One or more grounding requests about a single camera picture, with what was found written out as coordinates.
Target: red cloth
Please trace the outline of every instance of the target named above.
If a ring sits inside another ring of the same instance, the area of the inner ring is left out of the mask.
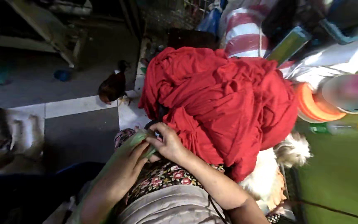
[[[149,64],[139,108],[163,122],[183,145],[207,163],[232,166],[242,181],[255,168],[259,150],[288,135],[297,116],[290,81],[263,58],[227,58],[223,49],[166,48]]]

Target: dog fur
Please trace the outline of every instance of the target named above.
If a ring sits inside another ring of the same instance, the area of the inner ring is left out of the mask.
[[[276,187],[278,166],[302,166],[311,156],[305,137],[297,132],[291,133],[273,148],[260,151],[256,157],[255,169],[238,184],[256,201],[268,201],[272,189]]]

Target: chicken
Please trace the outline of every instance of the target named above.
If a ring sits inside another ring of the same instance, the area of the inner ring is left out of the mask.
[[[111,74],[106,80],[100,84],[97,94],[102,102],[111,104],[112,101],[120,98],[120,101],[127,101],[123,99],[123,96],[127,96],[125,92],[125,70],[129,67],[129,64],[121,60],[118,62],[119,72],[117,74]]]

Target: blue plastic bag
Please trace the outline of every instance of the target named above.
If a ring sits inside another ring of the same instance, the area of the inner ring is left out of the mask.
[[[225,0],[221,0],[219,3],[214,3],[216,6],[212,9],[206,18],[197,26],[196,30],[210,32],[217,35],[219,28],[219,19],[222,15],[222,7],[224,6]]]

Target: black cord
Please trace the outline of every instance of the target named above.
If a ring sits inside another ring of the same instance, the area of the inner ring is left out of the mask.
[[[226,219],[223,218],[222,214],[218,211],[218,209],[216,208],[214,202],[212,201],[212,197],[211,195],[208,195],[208,200],[211,202],[212,206],[214,207],[216,213],[218,214],[218,216],[220,217],[220,219],[222,219],[224,224],[228,224]]]
[[[292,201],[292,202],[298,203],[298,204],[312,205],[312,206],[316,206],[316,207],[319,207],[319,208],[323,208],[323,209],[326,209],[326,210],[329,210],[329,211],[332,211],[332,212],[336,212],[336,213],[340,213],[340,214],[343,214],[343,215],[347,215],[347,216],[351,216],[351,217],[354,217],[354,218],[358,218],[358,215],[351,214],[351,213],[349,213],[349,212],[344,212],[344,211],[341,211],[341,210],[336,210],[336,209],[334,209],[334,208],[330,208],[330,207],[327,207],[327,206],[324,206],[324,205],[320,205],[320,204],[317,204],[317,203],[313,203],[313,202],[310,202],[310,201],[306,201],[306,200]]]

